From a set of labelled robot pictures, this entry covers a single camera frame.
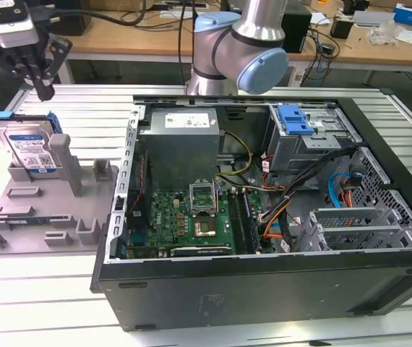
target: desk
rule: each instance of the desk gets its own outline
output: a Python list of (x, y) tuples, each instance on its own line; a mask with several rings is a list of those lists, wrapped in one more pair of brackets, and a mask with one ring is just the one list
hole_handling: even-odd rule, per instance
[[(179, 86), (156, 88), (163, 95), (183, 94)], [(41, 103), (35, 91), (20, 91), (8, 109), (60, 110), (57, 116), (64, 132), (72, 135), (71, 152), (79, 156), (81, 165), (98, 158), (113, 158), (117, 164), (115, 149), (124, 152), (124, 137), (117, 134), (125, 132), (128, 117), (121, 113), (117, 128), (107, 137), (93, 137), (95, 130), (108, 121), (108, 110), (124, 110), (131, 95), (147, 95), (150, 90), (153, 86), (57, 85), (51, 101)], [(268, 93), (294, 98), (309, 94), (353, 98), (374, 119), (399, 117), (408, 119), (412, 127), (410, 111), (395, 97), (375, 89), (275, 88)], [(76, 98), (85, 102), (73, 103)], [(412, 129), (399, 130), (412, 144)], [(9, 178), (10, 159), (0, 143), (0, 194)], [(308, 346), (311, 340), (346, 347), (412, 346), (412, 299), (381, 317), (123, 333), (105, 296), (89, 291), (94, 262), (95, 255), (86, 253), (0, 257), (0, 346), (57, 347), (75, 341), (85, 347)]]
[[(333, 17), (341, 6), (336, 0), (330, 0), (327, 4), (319, 4), (316, 1), (313, 3), (314, 9), (326, 13), (328, 17)], [(388, 9), (372, 7), (371, 10)], [(120, 16), (115, 12), (105, 13), (112, 17)], [(172, 19), (153, 17), (145, 20), (141, 25), (156, 25), (170, 21)], [(185, 26), (191, 30), (192, 21), (187, 20)], [(317, 29), (328, 34), (330, 25), (320, 25)], [(373, 46), (366, 37), (368, 30), (353, 27), (347, 40), (337, 40), (341, 52), (332, 63), (332, 68), (412, 72), (411, 44), (399, 42), (397, 46)], [(177, 62), (177, 38), (176, 30), (153, 33), (93, 19), (83, 36), (68, 37), (74, 45), (68, 59)], [(192, 34), (186, 30), (182, 33), (181, 47), (181, 59), (189, 63), (192, 60)], [(291, 87), (301, 85), (302, 77), (314, 55), (315, 46), (311, 40), (307, 40), (302, 53), (289, 54), (290, 66), (294, 68), (290, 78)], [(59, 76), (62, 83), (73, 83), (72, 73), (67, 64), (60, 69)]]

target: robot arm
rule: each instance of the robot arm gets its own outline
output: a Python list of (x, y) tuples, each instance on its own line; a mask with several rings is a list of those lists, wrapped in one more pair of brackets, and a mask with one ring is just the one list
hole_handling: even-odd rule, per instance
[(50, 7), (29, 7), (27, 1), (0, 0), (0, 67), (25, 79), (41, 100), (52, 99), (53, 79), (72, 47), (48, 32), (52, 13)]
[(288, 0), (248, 0), (242, 16), (210, 12), (195, 22), (190, 95), (263, 94), (288, 67), (281, 22)]

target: yellow wire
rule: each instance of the yellow wire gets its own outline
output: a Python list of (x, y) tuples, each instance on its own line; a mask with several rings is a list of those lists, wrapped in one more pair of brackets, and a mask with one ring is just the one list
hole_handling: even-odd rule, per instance
[(221, 176), (233, 176), (233, 175), (238, 175), (241, 174), (242, 172), (247, 171), (252, 164), (252, 153), (251, 150), (249, 149), (249, 147), (246, 145), (246, 143), (244, 143), (244, 141), (242, 139), (240, 139), (238, 136), (236, 136), (233, 132), (225, 132), (226, 134), (231, 135), (233, 138), (235, 138), (235, 140), (237, 140), (238, 142), (240, 142), (243, 147), (246, 148), (246, 151), (248, 152), (248, 163), (246, 163), (246, 166), (244, 168), (241, 168), (240, 170), (236, 170), (236, 171), (229, 171), (229, 172), (221, 172), (218, 174)]

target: sticker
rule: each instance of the sticker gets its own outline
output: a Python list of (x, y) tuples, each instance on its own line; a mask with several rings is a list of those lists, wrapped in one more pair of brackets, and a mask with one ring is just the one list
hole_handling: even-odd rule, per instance
[(290, 248), (289, 245), (286, 243), (286, 241), (283, 240), (283, 239), (281, 240), (280, 246), (281, 246), (282, 250), (283, 250), (285, 253), (289, 253), (289, 252), (291, 251), (291, 248)]
[(26, 220), (8, 220), (7, 224), (27, 224)]
[(13, 0), (0, 0), (0, 9), (4, 9), (6, 7), (13, 7), (15, 5), (15, 1)]
[(209, 128), (207, 113), (168, 113), (166, 128)]
[(309, 122), (309, 125), (310, 125), (312, 128), (325, 128), (325, 127), (323, 126), (323, 123), (322, 123), (321, 121), (310, 121), (310, 122)]
[(43, 149), (46, 141), (42, 135), (10, 135), (9, 139), (26, 169), (40, 174), (55, 171), (52, 156)]
[(270, 172), (270, 163), (266, 160), (262, 162), (262, 170), (264, 172)]

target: blue plastic tab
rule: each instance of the blue plastic tab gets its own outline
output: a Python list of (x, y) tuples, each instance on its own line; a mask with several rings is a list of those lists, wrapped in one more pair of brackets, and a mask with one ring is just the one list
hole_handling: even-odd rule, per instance
[(194, 31), (202, 33), (222, 29), (223, 27), (231, 27), (240, 18), (241, 16), (235, 12), (207, 12), (197, 18), (194, 23)]
[(288, 135), (312, 135), (314, 129), (307, 124), (307, 117), (298, 106), (280, 105), (278, 115)]
[(52, 128), (53, 130), (55, 130), (55, 133), (63, 134), (63, 130), (61, 130), (61, 127), (60, 127), (59, 119), (56, 117), (56, 115), (52, 111), (49, 111), (46, 117), (51, 122)]
[(0, 111), (0, 121), (8, 121), (12, 119), (14, 115), (11, 111)]
[(249, 94), (263, 94), (285, 76), (288, 57), (282, 48), (266, 51), (253, 59), (241, 72), (236, 84)]

